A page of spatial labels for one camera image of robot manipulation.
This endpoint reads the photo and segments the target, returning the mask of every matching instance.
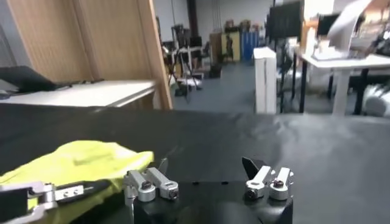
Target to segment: white wall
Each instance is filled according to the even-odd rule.
[[[209,35],[214,29],[212,1],[196,0],[199,35],[204,43],[209,40]],[[262,25],[273,0],[219,0],[219,3],[222,27],[228,19],[233,19],[235,24],[249,19],[252,23]]]
[[[335,0],[305,0],[303,17],[305,20],[310,20],[312,17],[317,16],[317,14],[332,14],[334,1]]]
[[[335,0],[333,5],[334,12],[341,12],[348,4],[356,0]]]
[[[172,12],[171,0],[153,0],[156,16],[160,19],[162,41],[172,40],[171,27],[176,24],[183,24],[189,28],[187,0],[172,0],[174,14]]]
[[[9,50],[12,52],[16,64],[31,66],[30,59],[24,48],[16,23],[13,20],[7,0],[0,0],[0,25],[4,32],[2,33],[2,35],[4,35],[2,38],[7,40],[7,48],[9,47]],[[4,51],[0,54],[2,55],[1,57],[3,57],[4,54],[10,54],[10,52]]]

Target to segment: white table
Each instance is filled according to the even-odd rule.
[[[70,107],[123,107],[154,92],[155,82],[103,81],[94,84],[73,85],[56,91],[42,91],[12,96],[0,103],[52,105]]]
[[[362,69],[362,73],[361,73],[362,79],[366,80],[370,68],[390,67],[389,57],[375,55],[375,54],[370,54],[364,59],[327,60],[327,61],[318,61],[314,59],[311,55],[303,54],[299,48],[295,50],[295,54],[303,60],[302,78],[301,78],[302,86],[300,91],[301,95],[300,95],[300,105],[299,105],[300,113],[303,113],[305,108],[307,63],[317,68],[328,68],[340,72],[338,74],[339,77],[337,82],[335,104],[333,106],[333,115],[340,115],[340,116],[345,115],[346,112],[350,70]],[[364,94],[364,85],[362,84],[362,86],[358,91],[355,114],[358,114],[361,111],[361,101],[363,99],[363,94]]]

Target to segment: black table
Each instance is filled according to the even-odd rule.
[[[16,127],[15,119],[7,119],[34,117],[41,110],[0,105],[1,173],[78,139],[152,150],[156,159],[167,156],[167,175],[176,181],[245,180],[241,157],[246,156],[292,168],[294,223],[390,220],[390,122],[384,119],[66,107],[47,111],[45,119],[53,119],[42,127]],[[67,113],[71,116],[56,119]],[[8,128],[19,134],[8,138],[3,131]],[[95,216],[101,223],[128,223],[124,204],[98,209],[104,211]]]

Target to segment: screw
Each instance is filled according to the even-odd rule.
[[[179,192],[169,191],[168,195],[171,200],[176,200],[179,197]]]
[[[246,192],[246,197],[250,200],[256,200],[257,199],[257,193],[255,190],[249,190]]]
[[[149,182],[149,181],[144,181],[144,182],[142,182],[141,189],[142,189],[142,190],[146,190],[146,189],[151,188],[151,186],[152,186],[152,183],[151,183],[151,182]]]
[[[283,185],[285,185],[285,184],[284,184],[284,182],[281,181],[281,180],[275,180],[275,181],[274,181],[274,187],[276,187],[276,188],[282,188]]]

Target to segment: yellow towel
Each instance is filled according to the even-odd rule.
[[[42,181],[55,186],[78,181],[108,179],[112,185],[100,193],[48,211],[35,223],[69,223],[104,199],[121,191],[128,170],[144,170],[154,159],[153,152],[133,152],[114,142],[74,141],[59,147],[0,177],[0,184]],[[29,200],[29,208],[36,200]]]

